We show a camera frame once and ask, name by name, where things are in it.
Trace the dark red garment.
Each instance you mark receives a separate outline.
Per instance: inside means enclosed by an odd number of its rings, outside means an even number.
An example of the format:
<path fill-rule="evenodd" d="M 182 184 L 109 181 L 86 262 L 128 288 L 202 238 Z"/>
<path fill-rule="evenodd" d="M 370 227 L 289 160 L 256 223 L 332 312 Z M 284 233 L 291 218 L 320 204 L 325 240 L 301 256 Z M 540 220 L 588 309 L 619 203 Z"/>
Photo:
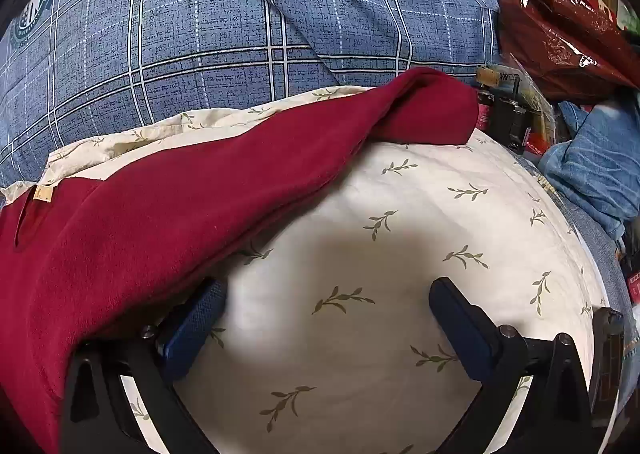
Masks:
<path fill-rule="evenodd" d="M 285 99 L 192 112 L 75 173 L 50 200 L 1 212 L 1 408 L 44 452 L 60 444 L 68 364 L 84 339 L 186 292 L 203 271 L 341 175 L 368 139 L 461 145 L 474 89 L 429 68 Z"/>

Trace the cream leaf-print pillow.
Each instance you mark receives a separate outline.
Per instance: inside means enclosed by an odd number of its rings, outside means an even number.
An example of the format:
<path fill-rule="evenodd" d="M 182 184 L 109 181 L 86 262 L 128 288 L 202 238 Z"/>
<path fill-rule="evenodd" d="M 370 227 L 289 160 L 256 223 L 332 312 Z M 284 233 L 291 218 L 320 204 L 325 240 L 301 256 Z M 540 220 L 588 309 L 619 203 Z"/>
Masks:
<path fill-rule="evenodd" d="M 450 278 L 496 323 L 593 355 L 586 233 L 484 133 L 375 144 L 317 206 L 222 268 L 229 304 L 177 390 L 224 453 L 426 453 L 477 392 L 427 304 Z"/>

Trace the light blue denim garment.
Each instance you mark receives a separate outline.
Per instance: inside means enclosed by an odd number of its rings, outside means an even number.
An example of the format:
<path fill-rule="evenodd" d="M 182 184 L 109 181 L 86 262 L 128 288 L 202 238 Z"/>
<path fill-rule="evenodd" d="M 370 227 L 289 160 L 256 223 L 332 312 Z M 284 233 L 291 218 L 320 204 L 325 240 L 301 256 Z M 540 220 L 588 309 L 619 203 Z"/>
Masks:
<path fill-rule="evenodd" d="M 538 169 L 617 241 L 639 216 L 639 94 L 601 102 L 589 112 L 568 101 L 559 109 L 570 140 L 552 145 Z"/>

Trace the dark red plastic bag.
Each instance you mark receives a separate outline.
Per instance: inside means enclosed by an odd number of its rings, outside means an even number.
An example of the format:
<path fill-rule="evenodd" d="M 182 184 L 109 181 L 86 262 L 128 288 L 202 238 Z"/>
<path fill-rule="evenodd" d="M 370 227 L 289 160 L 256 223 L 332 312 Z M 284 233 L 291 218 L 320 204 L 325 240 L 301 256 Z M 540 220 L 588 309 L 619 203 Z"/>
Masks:
<path fill-rule="evenodd" d="M 551 101 L 593 104 L 639 88 L 639 56 L 588 0 L 498 0 L 501 53 Z"/>

